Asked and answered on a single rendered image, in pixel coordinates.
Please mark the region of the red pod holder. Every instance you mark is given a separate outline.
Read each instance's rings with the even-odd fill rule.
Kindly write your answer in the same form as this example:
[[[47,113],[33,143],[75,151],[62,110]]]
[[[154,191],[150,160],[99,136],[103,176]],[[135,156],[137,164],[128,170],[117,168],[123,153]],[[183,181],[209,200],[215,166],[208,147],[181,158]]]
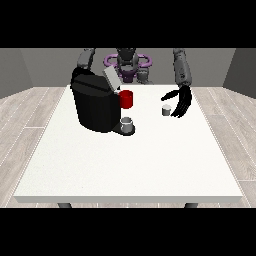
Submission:
[[[133,106],[133,92],[130,90],[122,90],[119,93],[120,107],[123,109],[129,109]]]

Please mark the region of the black coffee machine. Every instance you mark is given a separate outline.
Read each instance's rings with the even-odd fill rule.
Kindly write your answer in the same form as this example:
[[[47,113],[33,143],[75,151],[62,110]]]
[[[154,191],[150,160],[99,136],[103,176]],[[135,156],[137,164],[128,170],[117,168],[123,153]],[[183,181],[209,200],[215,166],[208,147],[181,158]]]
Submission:
[[[100,133],[116,132],[123,136],[135,133],[135,126],[129,133],[121,131],[121,110],[119,93],[113,91],[105,78],[88,69],[76,67],[71,76],[71,85],[78,120],[85,128]]]

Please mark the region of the pale grey machine lid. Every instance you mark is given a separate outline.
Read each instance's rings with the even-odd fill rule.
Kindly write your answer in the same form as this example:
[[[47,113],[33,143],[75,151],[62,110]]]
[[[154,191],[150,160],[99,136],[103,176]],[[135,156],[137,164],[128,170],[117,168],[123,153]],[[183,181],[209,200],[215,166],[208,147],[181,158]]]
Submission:
[[[109,67],[105,68],[103,70],[103,75],[107,79],[107,81],[113,91],[116,91],[120,87],[121,81],[120,81],[113,66],[109,66]]]

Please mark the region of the small grey cup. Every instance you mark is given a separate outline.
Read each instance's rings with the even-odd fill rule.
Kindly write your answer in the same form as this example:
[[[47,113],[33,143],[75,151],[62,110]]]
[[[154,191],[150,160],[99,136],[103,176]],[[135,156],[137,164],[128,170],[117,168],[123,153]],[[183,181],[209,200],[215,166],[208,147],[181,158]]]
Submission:
[[[120,120],[121,131],[124,133],[129,133],[133,129],[133,121],[130,117],[123,117]]]

